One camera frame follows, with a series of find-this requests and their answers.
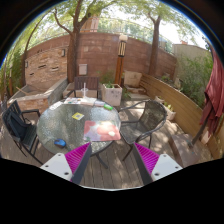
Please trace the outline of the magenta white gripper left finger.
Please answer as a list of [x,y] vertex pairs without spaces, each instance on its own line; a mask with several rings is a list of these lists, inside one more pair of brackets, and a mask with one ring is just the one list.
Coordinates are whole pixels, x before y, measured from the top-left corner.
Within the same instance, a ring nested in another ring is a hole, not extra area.
[[75,184],[80,184],[91,153],[91,144],[87,143],[66,154],[57,153],[42,165],[41,169]]

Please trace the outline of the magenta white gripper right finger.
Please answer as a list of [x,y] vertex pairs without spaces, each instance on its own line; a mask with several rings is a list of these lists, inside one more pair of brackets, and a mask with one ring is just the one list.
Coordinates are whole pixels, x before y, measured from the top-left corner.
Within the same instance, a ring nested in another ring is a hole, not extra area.
[[133,144],[133,154],[144,185],[182,169],[168,154],[157,154],[138,143]]

